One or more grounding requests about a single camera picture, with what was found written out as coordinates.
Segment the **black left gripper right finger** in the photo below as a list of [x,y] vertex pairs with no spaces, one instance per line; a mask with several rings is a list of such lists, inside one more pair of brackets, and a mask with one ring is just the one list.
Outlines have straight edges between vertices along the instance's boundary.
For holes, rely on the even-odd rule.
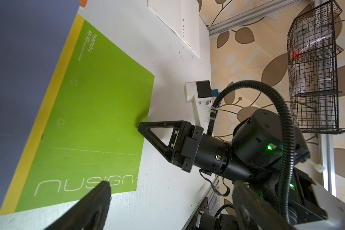
[[233,205],[240,230],[292,230],[293,227],[268,203],[261,200],[244,182],[235,181],[232,193]]

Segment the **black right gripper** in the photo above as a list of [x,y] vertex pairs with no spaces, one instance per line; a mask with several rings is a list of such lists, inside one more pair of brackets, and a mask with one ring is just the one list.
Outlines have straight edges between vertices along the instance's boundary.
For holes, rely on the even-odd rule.
[[170,163],[191,172],[192,167],[231,181],[251,182],[256,170],[242,162],[231,144],[203,133],[186,121],[141,122],[138,132]]

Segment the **purple cover notebook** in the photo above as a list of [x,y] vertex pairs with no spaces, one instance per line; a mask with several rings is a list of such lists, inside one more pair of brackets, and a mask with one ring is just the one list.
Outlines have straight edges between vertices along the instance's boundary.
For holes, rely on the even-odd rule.
[[0,208],[79,1],[0,1]]

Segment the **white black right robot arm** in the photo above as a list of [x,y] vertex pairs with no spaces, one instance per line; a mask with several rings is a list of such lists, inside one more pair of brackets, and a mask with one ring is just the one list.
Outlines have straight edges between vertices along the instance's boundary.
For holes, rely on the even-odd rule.
[[193,230],[345,230],[345,203],[295,168],[310,157],[285,113],[256,110],[226,142],[187,121],[142,122],[139,133],[169,162],[232,181],[233,202],[200,210]]

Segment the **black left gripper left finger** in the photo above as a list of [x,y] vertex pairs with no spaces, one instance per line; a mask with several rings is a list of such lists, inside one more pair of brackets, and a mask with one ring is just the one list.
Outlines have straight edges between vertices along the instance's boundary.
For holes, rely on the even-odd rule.
[[111,201],[111,186],[100,182],[47,230],[102,230]]

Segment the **orange cover notebook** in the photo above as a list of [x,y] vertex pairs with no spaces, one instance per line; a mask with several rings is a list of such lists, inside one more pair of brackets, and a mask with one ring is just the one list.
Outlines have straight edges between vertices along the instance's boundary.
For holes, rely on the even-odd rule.
[[86,4],[87,4],[87,2],[88,2],[88,0],[79,0],[79,2],[80,2],[80,6],[81,6],[82,8],[85,8],[85,7],[86,7]]

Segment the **green cover notebook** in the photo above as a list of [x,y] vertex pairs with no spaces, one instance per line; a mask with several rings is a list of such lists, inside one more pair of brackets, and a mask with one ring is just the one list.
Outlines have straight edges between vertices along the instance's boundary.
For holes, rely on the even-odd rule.
[[136,191],[154,75],[77,15],[0,215]]

